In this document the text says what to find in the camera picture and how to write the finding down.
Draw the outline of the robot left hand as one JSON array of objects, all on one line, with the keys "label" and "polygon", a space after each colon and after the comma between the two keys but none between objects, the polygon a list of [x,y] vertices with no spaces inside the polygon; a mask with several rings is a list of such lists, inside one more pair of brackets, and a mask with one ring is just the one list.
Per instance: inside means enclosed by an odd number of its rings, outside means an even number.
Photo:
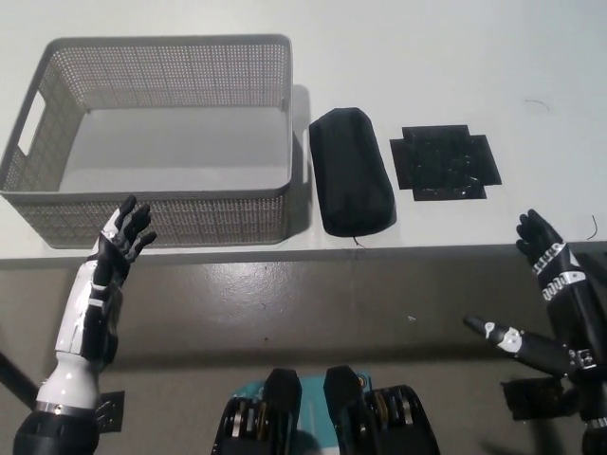
[{"label": "robot left hand", "polygon": [[76,355],[104,368],[116,356],[122,287],[143,248],[156,239],[146,232],[150,206],[136,207],[130,195],[102,227],[72,284],[55,351]]}]

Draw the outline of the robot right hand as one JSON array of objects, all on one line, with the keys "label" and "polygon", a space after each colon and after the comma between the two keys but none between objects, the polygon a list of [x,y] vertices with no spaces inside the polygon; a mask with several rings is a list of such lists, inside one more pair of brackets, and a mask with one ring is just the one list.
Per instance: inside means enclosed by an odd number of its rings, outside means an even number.
[{"label": "robot right hand", "polygon": [[518,250],[538,281],[554,336],[477,316],[464,324],[510,358],[542,373],[568,378],[578,393],[576,412],[593,426],[606,423],[606,312],[571,246],[531,209],[516,227]]}]

